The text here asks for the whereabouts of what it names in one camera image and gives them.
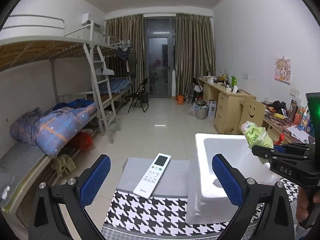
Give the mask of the person's right hand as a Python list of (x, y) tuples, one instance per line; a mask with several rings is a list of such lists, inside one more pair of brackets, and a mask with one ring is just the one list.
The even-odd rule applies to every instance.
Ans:
[(296, 219), (299, 222), (306, 220), (309, 216), (308, 212), (309, 200), (306, 194), (306, 191), (299, 187), (299, 193), (297, 198), (297, 211), (296, 211)]

